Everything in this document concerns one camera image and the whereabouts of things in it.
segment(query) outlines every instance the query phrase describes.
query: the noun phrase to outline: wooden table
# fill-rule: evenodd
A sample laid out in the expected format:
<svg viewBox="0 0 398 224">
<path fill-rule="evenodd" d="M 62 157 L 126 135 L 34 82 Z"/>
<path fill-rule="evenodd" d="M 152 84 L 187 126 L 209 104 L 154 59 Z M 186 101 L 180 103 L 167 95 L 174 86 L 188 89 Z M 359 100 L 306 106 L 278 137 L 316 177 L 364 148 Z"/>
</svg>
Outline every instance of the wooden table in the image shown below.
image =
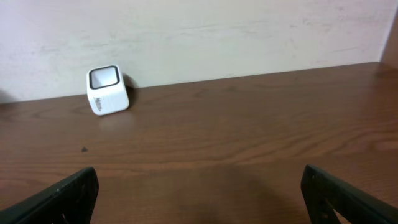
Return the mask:
<svg viewBox="0 0 398 224">
<path fill-rule="evenodd" d="M 92 223 L 310 223 L 305 164 L 398 206 L 397 70 L 143 88 L 103 117 L 85 95 L 0 105 L 0 209 L 93 166 Z"/>
</svg>

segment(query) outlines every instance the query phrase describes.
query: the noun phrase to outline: square opening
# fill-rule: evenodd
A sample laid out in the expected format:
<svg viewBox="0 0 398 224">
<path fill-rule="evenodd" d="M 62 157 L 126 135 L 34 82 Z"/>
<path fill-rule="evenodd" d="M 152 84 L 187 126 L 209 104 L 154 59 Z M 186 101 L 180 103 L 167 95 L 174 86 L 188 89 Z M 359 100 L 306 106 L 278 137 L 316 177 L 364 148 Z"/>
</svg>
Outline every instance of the square opening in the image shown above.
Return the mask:
<svg viewBox="0 0 398 224">
<path fill-rule="evenodd" d="M 119 82 L 119 73 L 116 66 L 97 68 L 90 72 L 90 88 L 96 90 Z"/>
</svg>

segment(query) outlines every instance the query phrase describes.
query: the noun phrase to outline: black plastic object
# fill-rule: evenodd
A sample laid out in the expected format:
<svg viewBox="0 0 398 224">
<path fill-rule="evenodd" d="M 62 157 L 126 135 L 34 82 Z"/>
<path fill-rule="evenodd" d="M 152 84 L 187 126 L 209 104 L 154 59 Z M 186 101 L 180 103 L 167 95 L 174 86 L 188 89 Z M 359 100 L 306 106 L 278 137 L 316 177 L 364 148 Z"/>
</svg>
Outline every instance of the black plastic object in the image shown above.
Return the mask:
<svg viewBox="0 0 398 224">
<path fill-rule="evenodd" d="M 340 223 L 335 211 L 352 224 L 398 223 L 396 208 L 315 166 L 306 166 L 301 190 L 313 224 Z"/>
<path fill-rule="evenodd" d="M 97 175 L 89 167 L 1 211 L 0 223 L 86 224 L 97 195 Z"/>
</svg>

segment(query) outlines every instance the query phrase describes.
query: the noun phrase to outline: logo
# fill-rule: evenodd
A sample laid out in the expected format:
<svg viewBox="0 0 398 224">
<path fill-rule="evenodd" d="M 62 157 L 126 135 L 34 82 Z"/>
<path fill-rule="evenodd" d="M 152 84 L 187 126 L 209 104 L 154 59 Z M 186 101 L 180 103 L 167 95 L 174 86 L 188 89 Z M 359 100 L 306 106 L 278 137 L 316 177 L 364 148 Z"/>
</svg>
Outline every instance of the logo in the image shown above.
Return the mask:
<svg viewBox="0 0 398 224">
<path fill-rule="evenodd" d="M 95 104 L 97 105 L 98 110 L 101 111 L 102 110 L 101 98 L 95 98 L 94 97 L 94 101 L 95 101 Z"/>
</svg>

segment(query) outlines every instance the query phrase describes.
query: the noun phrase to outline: white cube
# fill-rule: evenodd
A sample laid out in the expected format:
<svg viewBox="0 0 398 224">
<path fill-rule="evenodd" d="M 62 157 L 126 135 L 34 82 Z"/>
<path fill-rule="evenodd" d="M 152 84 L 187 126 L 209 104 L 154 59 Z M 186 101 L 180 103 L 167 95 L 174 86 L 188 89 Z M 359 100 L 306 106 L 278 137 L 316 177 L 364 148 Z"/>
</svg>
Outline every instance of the white cube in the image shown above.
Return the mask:
<svg viewBox="0 0 398 224">
<path fill-rule="evenodd" d="M 87 97 L 97 115 L 125 110 L 129 106 L 123 75 L 117 65 L 95 68 L 87 73 Z"/>
</svg>

